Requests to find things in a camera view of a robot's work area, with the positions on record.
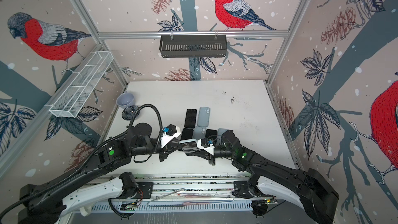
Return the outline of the black phone from case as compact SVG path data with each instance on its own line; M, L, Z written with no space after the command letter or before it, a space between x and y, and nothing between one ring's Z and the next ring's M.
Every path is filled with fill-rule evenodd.
M190 140L193 138L194 130L191 128L183 128L180 141Z

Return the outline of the black uncased phone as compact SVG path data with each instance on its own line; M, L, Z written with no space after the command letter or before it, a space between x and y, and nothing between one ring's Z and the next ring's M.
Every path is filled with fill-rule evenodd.
M196 120L197 120L197 110L187 109L184 127L194 129L196 127Z
M217 135L218 135L218 131L217 130L207 129L206 132L205 132L205 137L207 139L211 139L211 140L216 139Z

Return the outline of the light blue phone case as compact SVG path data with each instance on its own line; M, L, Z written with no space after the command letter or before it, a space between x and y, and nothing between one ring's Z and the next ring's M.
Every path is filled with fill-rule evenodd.
M193 132L193 138L196 140L201 140L206 137L206 128L205 127L195 127Z

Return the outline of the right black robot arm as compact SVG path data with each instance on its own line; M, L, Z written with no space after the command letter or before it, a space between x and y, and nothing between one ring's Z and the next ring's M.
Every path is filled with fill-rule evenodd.
M217 158L230 158L235 168L250 174L247 181L236 181L233 196L274 196L302 208L318 224L333 223L339 194L318 171L292 169L266 159L243 146L232 130L220 138L198 140L197 147L208 153L211 164Z

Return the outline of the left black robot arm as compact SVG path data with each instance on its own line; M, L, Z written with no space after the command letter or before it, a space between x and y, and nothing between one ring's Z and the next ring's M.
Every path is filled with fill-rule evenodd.
M67 211L64 198L83 185L131 163L136 156L147 155L150 158L158 154L161 161L167 158L174 152L173 148L168 148L168 144L177 141L181 130L173 124L164 127L158 109L152 104L144 104L137 111L140 113L145 108L154 110L158 119L160 130L155 139L151 138L151 125L134 124L134 115L126 131L94 148L76 169L42 185L25 185L21 189L19 201L5 208L1 217L23 205L18 214L18 223L54 224Z

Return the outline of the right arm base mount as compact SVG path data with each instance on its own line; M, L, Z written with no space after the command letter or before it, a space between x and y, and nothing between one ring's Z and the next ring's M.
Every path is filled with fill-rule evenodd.
M251 185L247 181L234 181L234 190L232 195L236 198L251 199L251 198L275 198L271 195L265 195L259 191L256 187Z

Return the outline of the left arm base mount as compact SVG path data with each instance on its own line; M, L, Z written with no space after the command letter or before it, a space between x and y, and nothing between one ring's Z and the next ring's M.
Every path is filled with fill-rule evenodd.
M153 186L154 183L152 182L133 183L122 186L121 194L117 197L112 197L112 199L150 199Z

